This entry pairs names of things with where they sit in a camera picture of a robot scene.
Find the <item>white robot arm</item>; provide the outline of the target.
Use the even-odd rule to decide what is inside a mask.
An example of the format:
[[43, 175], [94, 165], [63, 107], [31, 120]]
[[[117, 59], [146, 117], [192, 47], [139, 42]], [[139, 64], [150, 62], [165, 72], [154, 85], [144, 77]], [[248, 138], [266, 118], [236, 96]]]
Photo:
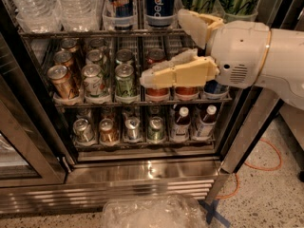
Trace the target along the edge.
[[304, 109], [304, 32], [269, 28], [258, 22], [225, 24], [217, 16], [181, 9], [178, 22], [200, 48], [153, 65], [142, 72], [146, 88], [226, 86], [271, 89], [288, 105]]

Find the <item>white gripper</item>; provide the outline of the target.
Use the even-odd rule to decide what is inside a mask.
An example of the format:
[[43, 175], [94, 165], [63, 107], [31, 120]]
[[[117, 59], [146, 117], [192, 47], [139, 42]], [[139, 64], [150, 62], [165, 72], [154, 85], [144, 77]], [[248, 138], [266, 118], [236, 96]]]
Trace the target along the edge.
[[198, 56], [196, 48], [187, 49], [143, 71], [143, 87], [204, 86], [215, 79], [239, 88], [254, 84], [270, 43], [268, 26], [246, 21], [224, 25], [217, 16], [188, 9], [178, 11], [178, 21], [197, 46], [205, 48], [207, 44], [206, 54], [211, 57]]

